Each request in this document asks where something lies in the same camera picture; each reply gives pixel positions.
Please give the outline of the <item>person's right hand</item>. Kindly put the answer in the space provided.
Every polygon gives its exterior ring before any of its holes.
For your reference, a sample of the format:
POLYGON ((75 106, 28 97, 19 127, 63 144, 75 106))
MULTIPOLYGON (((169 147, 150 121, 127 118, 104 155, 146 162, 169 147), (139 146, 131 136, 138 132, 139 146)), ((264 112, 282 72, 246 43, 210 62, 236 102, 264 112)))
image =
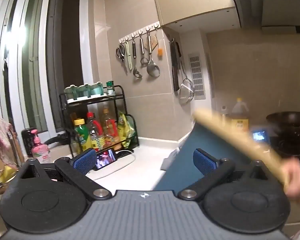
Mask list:
POLYGON ((287 197, 300 204, 300 160, 285 159, 281 170, 288 176, 288 185, 284 187, 287 197))

